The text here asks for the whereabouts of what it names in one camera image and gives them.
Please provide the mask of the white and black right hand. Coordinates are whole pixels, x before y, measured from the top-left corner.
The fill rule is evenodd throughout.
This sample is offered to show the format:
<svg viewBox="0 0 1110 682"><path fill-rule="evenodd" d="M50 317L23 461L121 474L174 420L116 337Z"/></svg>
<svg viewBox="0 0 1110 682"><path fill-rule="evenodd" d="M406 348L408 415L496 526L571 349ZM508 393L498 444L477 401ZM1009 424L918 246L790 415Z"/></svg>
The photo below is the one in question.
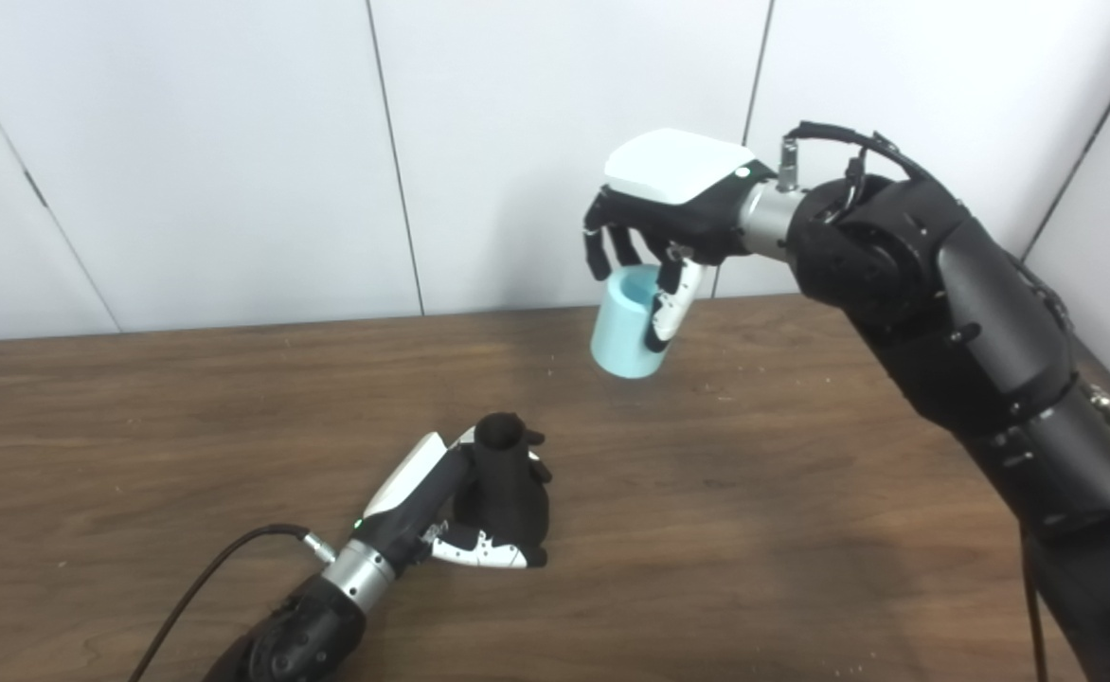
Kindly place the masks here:
<svg viewBox="0 0 1110 682"><path fill-rule="evenodd" d="M637 136L610 152L604 183L582 220L582 244L594 280L638 265L633 235L658 260L657 289L646 303L643 347L659 353L679 332L709 267L750 255L741 210L770 168L745 146L675 129Z"/></svg>

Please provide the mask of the white and black left hand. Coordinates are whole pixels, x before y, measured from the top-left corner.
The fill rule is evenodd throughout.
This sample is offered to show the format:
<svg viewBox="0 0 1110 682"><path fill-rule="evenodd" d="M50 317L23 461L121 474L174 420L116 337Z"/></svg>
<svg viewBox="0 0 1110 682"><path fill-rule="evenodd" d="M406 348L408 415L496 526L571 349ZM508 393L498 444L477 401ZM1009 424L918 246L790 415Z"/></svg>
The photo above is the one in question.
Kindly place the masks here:
<svg viewBox="0 0 1110 682"><path fill-rule="evenodd" d="M426 560L534 569L549 563L549 470L537 432L494 414L448 444L422 437L351 528L350 539L403 574Z"/></svg>

